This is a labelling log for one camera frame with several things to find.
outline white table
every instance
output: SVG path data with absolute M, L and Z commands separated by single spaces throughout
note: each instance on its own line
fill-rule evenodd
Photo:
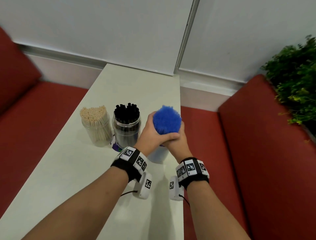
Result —
M 143 119 L 163 104 L 180 112 L 179 76 L 166 76 L 107 64 L 0 219 L 0 239 L 21 239 L 54 208 L 91 183 L 118 154 L 94 146 L 81 124 L 83 107 L 137 104 Z M 177 162 L 169 153 L 163 165 L 149 163 L 153 176 L 147 200 L 122 196 L 98 239 L 183 239 L 183 202 L 168 198 Z M 131 191 L 134 181 L 125 192 Z

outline hand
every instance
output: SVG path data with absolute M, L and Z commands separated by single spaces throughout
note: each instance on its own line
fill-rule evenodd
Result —
M 139 136 L 139 139 L 134 146 L 146 157 L 151 154 L 151 152 L 153 152 L 160 144 L 180 137 L 179 133 L 168 133 L 164 135 L 157 133 L 153 123 L 154 114 L 155 112 L 152 112 L 148 115 L 148 119 L 142 134 Z
M 163 144 L 169 149 L 170 153 L 175 157 L 178 163 L 187 157 L 192 157 L 192 153 L 190 152 L 186 141 L 186 135 L 184 133 L 184 122 L 181 123 L 179 134 L 179 138 L 169 140 Z

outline bamboo straw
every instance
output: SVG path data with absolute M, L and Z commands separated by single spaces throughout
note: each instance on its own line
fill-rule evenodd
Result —
M 112 140 L 110 115 L 107 113 L 105 106 L 98 108 L 84 107 L 80 110 L 80 116 L 92 142 L 110 142 Z

